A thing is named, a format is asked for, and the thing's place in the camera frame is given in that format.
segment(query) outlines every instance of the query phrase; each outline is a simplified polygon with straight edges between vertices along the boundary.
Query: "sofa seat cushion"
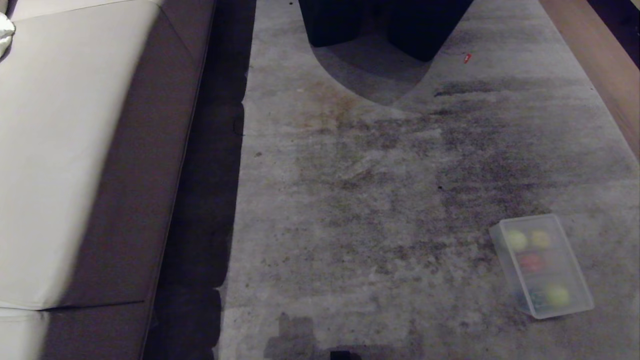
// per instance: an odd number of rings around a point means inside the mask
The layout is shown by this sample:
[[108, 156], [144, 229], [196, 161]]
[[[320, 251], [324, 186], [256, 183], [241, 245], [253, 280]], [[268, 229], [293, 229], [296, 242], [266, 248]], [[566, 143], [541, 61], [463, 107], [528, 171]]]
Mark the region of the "sofa seat cushion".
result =
[[145, 300], [199, 71], [146, 0], [15, 23], [0, 62], [0, 307]]
[[32, 311], [0, 308], [2, 360], [137, 360], [148, 304]]
[[[130, 0], [17, 0], [13, 21]], [[216, 0], [147, 0], [161, 7], [194, 61], [202, 60]]]

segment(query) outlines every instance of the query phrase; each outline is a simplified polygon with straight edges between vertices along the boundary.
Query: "small red object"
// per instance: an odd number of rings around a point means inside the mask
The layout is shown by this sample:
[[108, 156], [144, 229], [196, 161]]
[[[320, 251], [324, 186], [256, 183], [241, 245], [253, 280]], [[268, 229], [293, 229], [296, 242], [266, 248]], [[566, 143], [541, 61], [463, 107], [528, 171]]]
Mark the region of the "small red object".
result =
[[518, 262], [520, 263], [520, 268], [529, 273], [539, 272], [545, 267], [544, 261], [536, 254], [520, 256]]

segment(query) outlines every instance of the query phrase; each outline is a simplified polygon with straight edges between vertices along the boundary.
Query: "dark stain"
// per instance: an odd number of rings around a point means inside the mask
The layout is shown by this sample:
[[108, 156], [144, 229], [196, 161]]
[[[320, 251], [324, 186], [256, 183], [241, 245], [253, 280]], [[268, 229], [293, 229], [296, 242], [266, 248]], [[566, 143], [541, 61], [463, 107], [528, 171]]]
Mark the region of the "dark stain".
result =
[[345, 94], [334, 84], [324, 81], [305, 85], [305, 88], [312, 101], [323, 106], [321, 111], [313, 109], [303, 112], [294, 123], [296, 127], [326, 135], [350, 122], [358, 97]]
[[[536, 88], [544, 81], [525, 79], [510, 83], [449, 83], [442, 95], [492, 91], [496, 88]], [[451, 232], [488, 229], [502, 218], [548, 213], [536, 199], [540, 188], [552, 186], [548, 170], [535, 157], [531, 142], [515, 142], [506, 130], [510, 124], [492, 116], [490, 101], [455, 101], [432, 114], [442, 131], [446, 152], [453, 161], [441, 163], [436, 176], [441, 204]], [[491, 261], [475, 259], [474, 265]]]
[[353, 191], [366, 186], [384, 186], [391, 180], [392, 176], [388, 173], [375, 173], [373, 170], [367, 169], [351, 179], [336, 180], [335, 185], [342, 190]]
[[487, 235], [483, 240], [484, 241], [477, 243], [479, 254], [471, 260], [474, 268], [480, 268], [482, 266], [491, 268], [491, 266], [496, 264], [497, 253], [491, 238]]
[[522, 21], [517, 28], [509, 22], [509, 30], [500, 26], [491, 28], [474, 26], [473, 28], [458, 27], [450, 36], [441, 50], [451, 53], [461, 47], [477, 47], [482, 44], [485, 51], [493, 49], [504, 50], [511, 46], [527, 46], [543, 44], [555, 38], [557, 35], [548, 26], [532, 24]]
[[400, 259], [403, 261], [409, 260], [411, 254], [406, 247], [397, 247], [392, 250], [392, 254], [396, 259]]
[[389, 263], [381, 263], [377, 268], [376, 268], [376, 273], [377, 274], [382, 274], [382, 275], [392, 275], [394, 272], [391, 271], [391, 269], [389, 269]]
[[505, 314], [505, 322], [502, 325], [498, 325], [497, 332], [508, 332], [508, 331], [526, 331], [529, 328], [529, 325], [535, 322], [535, 319], [525, 315], [516, 309], [510, 309], [509, 312]]
[[446, 243], [432, 241], [427, 243], [426, 247], [430, 254], [437, 254], [439, 252], [442, 252], [444, 249], [446, 249], [449, 246]]
[[[583, 81], [569, 78], [495, 78], [491, 80], [450, 81], [441, 85], [434, 96], [452, 96], [474, 92], [522, 92], [582, 85], [584, 85]], [[438, 111], [437, 115], [447, 116], [452, 113], [454, 113], [452, 110], [442, 109]]]

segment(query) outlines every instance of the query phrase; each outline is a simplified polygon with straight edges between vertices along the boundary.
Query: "gray carpet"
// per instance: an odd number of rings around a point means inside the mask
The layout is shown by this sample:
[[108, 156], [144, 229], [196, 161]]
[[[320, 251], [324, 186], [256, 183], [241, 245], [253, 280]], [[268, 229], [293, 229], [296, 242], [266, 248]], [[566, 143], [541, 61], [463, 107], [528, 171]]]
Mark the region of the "gray carpet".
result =
[[[637, 359], [638, 165], [538, 1], [476, 0], [430, 64], [370, 25], [311, 49], [257, 2], [220, 359]], [[514, 309], [488, 228], [542, 213], [594, 310]]]

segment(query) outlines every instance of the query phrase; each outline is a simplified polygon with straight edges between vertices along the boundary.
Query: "plastic container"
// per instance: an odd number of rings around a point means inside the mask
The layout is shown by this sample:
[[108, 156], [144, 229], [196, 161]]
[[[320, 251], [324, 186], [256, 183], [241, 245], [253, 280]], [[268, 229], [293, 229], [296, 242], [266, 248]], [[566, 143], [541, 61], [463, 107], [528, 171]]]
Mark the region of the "plastic container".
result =
[[545, 319], [594, 308], [557, 216], [501, 220], [490, 233], [519, 310]]

